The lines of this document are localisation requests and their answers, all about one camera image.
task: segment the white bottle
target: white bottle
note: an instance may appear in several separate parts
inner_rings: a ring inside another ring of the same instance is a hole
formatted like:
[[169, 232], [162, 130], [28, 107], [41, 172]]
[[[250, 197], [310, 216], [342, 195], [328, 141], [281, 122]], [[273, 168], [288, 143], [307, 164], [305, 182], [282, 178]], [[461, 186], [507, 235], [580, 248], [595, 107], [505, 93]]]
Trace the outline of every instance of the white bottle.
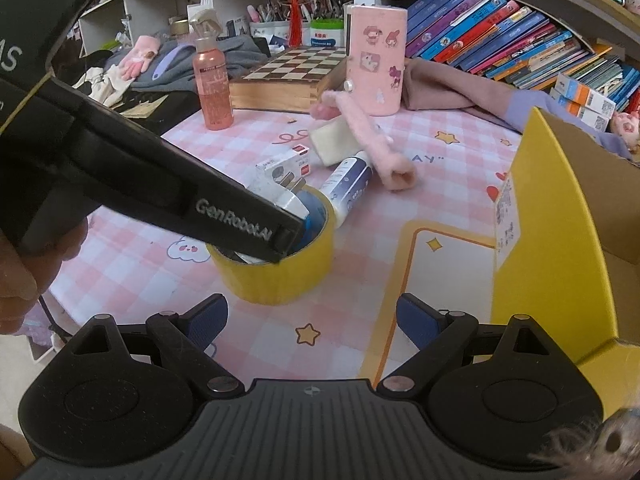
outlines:
[[336, 228], [342, 225], [356, 200], [364, 193], [372, 175], [369, 155], [366, 152], [358, 152], [345, 158], [322, 184], [320, 192], [334, 207]]

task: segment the cloud print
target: cloud print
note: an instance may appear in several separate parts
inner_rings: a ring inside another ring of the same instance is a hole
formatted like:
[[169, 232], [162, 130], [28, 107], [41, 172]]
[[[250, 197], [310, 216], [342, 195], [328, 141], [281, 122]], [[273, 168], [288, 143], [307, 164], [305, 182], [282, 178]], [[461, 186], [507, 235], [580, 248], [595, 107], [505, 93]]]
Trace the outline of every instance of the cloud print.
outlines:
[[167, 256], [172, 260], [184, 262], [206, 262], [211, 256], [204, 242], [183, 236], [177, 242], [172, 243], [166, 250]]

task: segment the red tassel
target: red tassel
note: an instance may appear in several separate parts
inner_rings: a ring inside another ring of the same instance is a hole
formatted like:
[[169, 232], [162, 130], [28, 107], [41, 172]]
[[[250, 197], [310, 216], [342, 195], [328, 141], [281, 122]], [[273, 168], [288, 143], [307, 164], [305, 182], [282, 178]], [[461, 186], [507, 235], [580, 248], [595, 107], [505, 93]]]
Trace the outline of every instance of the red tassel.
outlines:
[[300, 11], [300, 0], [291, 0], [289, 47], [297, 48], [300, 45], [302, 45], [302, 12]]

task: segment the heart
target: heart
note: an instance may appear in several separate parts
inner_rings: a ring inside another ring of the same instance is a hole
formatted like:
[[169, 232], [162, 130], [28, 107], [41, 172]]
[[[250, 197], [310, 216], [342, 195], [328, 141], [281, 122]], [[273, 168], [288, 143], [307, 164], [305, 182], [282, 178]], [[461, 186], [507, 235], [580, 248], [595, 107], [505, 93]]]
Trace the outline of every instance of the heart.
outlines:
[[488, 186], [486, 188], [486, 193], [487, 195], [489, 195], [489, 198], [492, 200], [492, 202], [495, 202], [496, 200], [498, 200], [500, 190], [495, 186]]

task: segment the yellow rubber band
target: yellow rubber band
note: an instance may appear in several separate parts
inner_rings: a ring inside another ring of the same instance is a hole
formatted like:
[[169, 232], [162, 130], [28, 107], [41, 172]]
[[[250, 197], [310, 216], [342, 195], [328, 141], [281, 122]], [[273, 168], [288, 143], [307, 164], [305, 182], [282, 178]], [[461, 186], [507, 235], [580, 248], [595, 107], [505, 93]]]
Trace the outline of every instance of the yellow rubber band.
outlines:
[[4, 122], [4, 124], [2, 126], [0, 126], [0, 135], [2, 135], [4, 133], [4, 131], [7, 129], [7, 127], [9, 126], [9, 124], [11, 124], [11, 122], [15, 119], [16, 115], [20, 113], [20, 111], [27, 105], [27, 103], [29, 102], [29, 100], [38, 93], [38, 90], [40, 90], [42, 88], [42, 85], [44, 85], [44, 83], [46, 83], [49, 79], [51, 79], [51, 77], [53, 77], [54, 73], [53, 70], [49, 70], [44, 77], [38, 81], [36, 83], [36, 86], [34, 86], [27, 95], [25, 95], [24, 99], [22, 101], [20, 101], [20, 104], [17, 105], [17, 107], [15, 107], [15, 110], [13, 112], [11, 112], [11, 115], [9, 115], [6, 118], [6, 121]]

